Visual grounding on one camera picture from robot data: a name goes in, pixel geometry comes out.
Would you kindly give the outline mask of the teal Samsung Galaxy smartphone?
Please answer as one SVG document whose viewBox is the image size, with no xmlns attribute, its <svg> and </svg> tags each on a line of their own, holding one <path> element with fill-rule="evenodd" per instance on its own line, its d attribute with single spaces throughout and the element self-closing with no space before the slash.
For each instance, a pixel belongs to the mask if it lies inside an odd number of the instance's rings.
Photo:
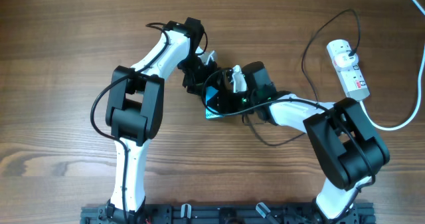
<svg viewBox="0 0 425 224">
<path fill-rule="evenodd" d="M 219 91 L 213 86 L 208 86 L 206 88 L 205 94 L 205 104 L 207 107 L 205 108 L 205 118 L 207 120 L 222 118 L 223 115 L 220 115 L 221 111 L 219 111 Z"/>
</svg>

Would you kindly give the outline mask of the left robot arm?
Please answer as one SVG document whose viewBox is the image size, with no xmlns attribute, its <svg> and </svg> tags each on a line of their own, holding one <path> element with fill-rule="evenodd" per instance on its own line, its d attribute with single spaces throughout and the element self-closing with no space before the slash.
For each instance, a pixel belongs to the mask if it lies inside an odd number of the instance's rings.
<svg viewBox="0 0 425 224">
<path fill-rule="evenodd" d="M 184 23 L 151 23 L 161 32 L 158 43 L 131 67 L 112 73 L 106 124 L 117 151 L 116 185 L 106 204 L 114 223 L 141 223 L 144 211 L 144 172 L 150 142 L 163 119 L 165 81 L 175 69 L 183 72 L 183 87 L 200 96 L 205 80 L 217 70 L 213 53 L 200 48 L 205 28 L 198 19 Z"/>
</svg>

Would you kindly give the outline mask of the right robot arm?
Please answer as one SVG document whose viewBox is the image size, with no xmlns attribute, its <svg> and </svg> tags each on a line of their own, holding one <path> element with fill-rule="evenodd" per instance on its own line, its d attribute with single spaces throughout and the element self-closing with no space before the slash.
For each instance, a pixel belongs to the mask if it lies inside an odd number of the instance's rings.
<svg viewBox="0 0 425 224">
<path fill-rule="evenodd" d="M 358 212 L 356 198 L 375 184 L 390 159 L 389 150 L 361 110 L 359 102 L 318 102 L 279 91 L 262 62 L 218 69 L 203 86 L 204 105 L 219 116 L 247 117 L 256 113 L 264 122 L 287 126 L 306 134 L 326 176 L 309 213 L 288 211 L 289 220 L 304 223 L 340 223 Z"/>
</svg>

